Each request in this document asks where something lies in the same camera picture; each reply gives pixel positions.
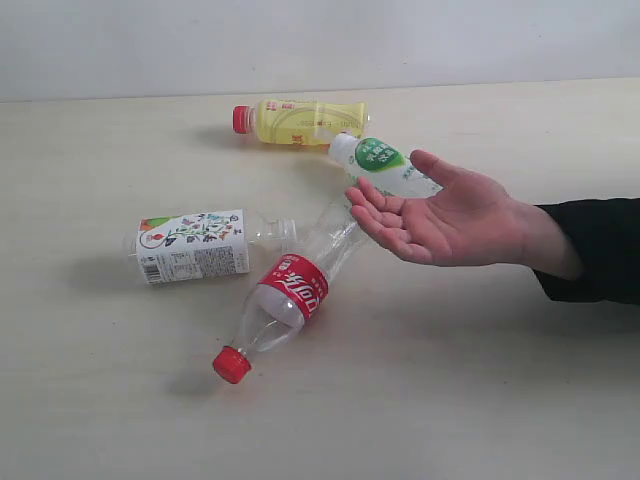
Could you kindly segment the person's open right hand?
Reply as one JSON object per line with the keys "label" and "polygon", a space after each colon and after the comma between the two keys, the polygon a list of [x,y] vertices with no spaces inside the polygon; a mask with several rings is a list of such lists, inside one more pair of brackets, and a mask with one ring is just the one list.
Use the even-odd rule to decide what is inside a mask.
{"label": "person's open right hand", "polygon": [[549,256],[557,225],[542,209],[426,151],[413,151],[410,161],[442,190],[428,198],[384,196],[363,177],[346,190],[352,215],[378,245],[404,261],[439,267],[537,268]]}

